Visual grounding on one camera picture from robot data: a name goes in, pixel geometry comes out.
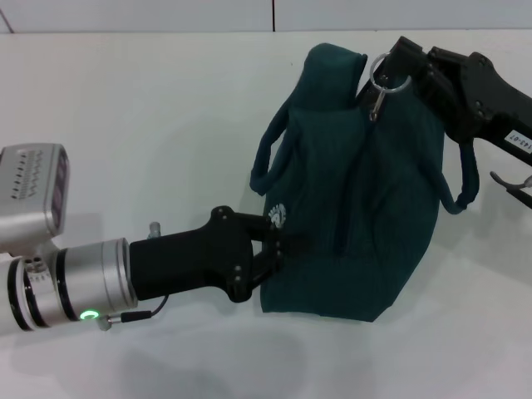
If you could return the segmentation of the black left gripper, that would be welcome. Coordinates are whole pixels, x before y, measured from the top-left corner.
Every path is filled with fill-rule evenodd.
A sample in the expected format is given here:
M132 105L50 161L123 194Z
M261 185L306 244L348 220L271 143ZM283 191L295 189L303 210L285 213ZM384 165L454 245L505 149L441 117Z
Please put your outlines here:
M252 241L263 244L255 256ZM283 267L285 254L307 250L306 234L290 233L268 216L221 206L198 229L131 243L131 283L140 301L214 287L233 302L245 302Z

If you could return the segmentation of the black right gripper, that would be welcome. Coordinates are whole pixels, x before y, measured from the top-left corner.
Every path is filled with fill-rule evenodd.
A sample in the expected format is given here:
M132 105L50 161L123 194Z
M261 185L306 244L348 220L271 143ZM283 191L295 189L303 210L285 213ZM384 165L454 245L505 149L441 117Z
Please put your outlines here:
M430 71L443 75L427 75ZM446 76L458 73L453 87ZM531 98L506 82L478 52L469 56L421 46L400 37L387 56L389 77L411 78L407 87L443 124L450 138L465 143L483 139L527 165L531 150L513 144L512 131L531 142Z

